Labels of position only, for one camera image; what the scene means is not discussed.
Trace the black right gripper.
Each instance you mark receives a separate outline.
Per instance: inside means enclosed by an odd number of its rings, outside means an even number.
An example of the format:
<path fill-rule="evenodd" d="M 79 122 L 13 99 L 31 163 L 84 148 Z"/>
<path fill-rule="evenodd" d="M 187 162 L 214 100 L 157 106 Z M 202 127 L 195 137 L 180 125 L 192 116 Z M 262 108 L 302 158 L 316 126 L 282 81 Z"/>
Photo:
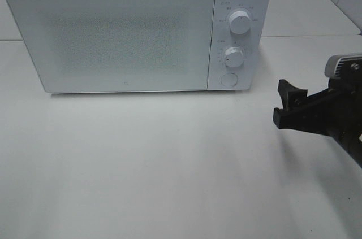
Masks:
<path fill-rule="evenodd" d="M 325 89 L 307 96 L 285 79 L 278 81 L 282 108 L 275 108 L 273 122 L 278 129 L 330 135 L 342 149 L 361 165 L 361 84 L 330 80 Z M 327 104 L 331 121 L 327 132 Z"/>

